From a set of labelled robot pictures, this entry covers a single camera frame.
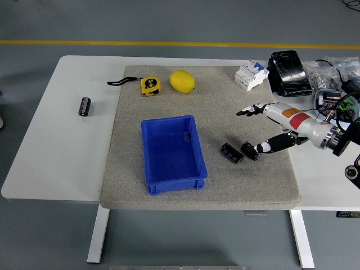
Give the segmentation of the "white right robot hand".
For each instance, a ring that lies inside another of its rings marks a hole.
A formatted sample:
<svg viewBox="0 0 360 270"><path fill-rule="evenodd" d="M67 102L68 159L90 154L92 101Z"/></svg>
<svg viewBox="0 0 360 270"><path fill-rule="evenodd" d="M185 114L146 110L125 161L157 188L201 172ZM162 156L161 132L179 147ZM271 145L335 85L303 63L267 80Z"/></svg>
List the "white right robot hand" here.
<svg viewBox="0 0 360 270"><path fill-rule="evenodd" d="M283 133L255 146L248 145L252 153L271 154L301 144L303 141L325 149L338 128L333 124L322 124L307 113L285 103L258 103L237 112L237 116L253 116L264 114L275 123L281 125Z"/></svg>

